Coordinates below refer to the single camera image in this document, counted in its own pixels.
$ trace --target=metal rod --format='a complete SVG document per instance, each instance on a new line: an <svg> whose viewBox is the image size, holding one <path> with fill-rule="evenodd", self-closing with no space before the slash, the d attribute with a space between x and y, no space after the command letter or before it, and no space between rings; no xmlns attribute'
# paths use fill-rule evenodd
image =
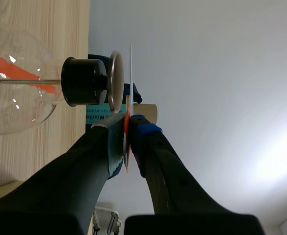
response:
<svg viewBox="0 0 287 235"><path fill-rule="evenodd" d="M60 85L60 80L27 80L27 79L0 79L0 84L5 85Z"/></svg>

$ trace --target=wooden surface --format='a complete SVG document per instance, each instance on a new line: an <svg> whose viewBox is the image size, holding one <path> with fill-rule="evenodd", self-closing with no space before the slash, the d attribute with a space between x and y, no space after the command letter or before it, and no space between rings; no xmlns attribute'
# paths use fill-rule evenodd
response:
<svg viewBox="0 0 287 235"><path fill-rule="evenodd" d="M155 104L134 104L133 113L144 115L151 123L156 124L157 122L157 106Z"/></svg>
<svg viewBox="0 0 287 235"><path fill-rule="evenodd" d="M89 0L0 0L0 23L26 29L56 59L87 58ZM83 135L85 106L57 106L32 129L0 136L0 186L24 181Z"/></svg>
<svg viewBox="0 0 287 235"><path fill-rule="evenodd" d="M0 187L0 198L4 197L5 195L15 190L17 187L22 185L22 183L24 183L24 181L15 181L7 185L1 186Z"/></svg>

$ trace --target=clear glass bulb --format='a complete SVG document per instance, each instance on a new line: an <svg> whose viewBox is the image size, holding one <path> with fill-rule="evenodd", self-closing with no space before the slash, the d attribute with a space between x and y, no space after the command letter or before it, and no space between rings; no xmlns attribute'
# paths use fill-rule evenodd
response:
<svg viewBox="0 0 287 235"><path fill-rule="evenodd" d="M0 25L0 134L46 120L63 99L60 84L46 47L27 31Z"/></svg>

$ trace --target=metal disc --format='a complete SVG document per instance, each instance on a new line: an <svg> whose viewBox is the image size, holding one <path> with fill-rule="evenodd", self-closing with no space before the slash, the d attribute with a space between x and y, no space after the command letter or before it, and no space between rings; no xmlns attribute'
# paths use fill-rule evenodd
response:
<svg viewBox="0 0 287 235"><path fill-rule="evenodd" d="M118 113L123 102L124 94L124 67L122 56L113 51L110 56L108 73L108 101L110 111Z"/></svg>

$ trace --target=glass flask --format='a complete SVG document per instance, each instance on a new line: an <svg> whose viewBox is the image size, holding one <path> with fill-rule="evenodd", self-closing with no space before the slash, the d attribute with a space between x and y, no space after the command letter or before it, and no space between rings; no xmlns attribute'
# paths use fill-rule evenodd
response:
<svg viewBox="0 0 287 235"><path fill-rule="evenodd" d="M110 107L119 111L124 83L118 52L111 56L108 75L100 60L69 57L62 74L60 66L27 31L0 24L0 134L20 132L45 121L59 102L72 107L103 103L108 88Z"/></svg>

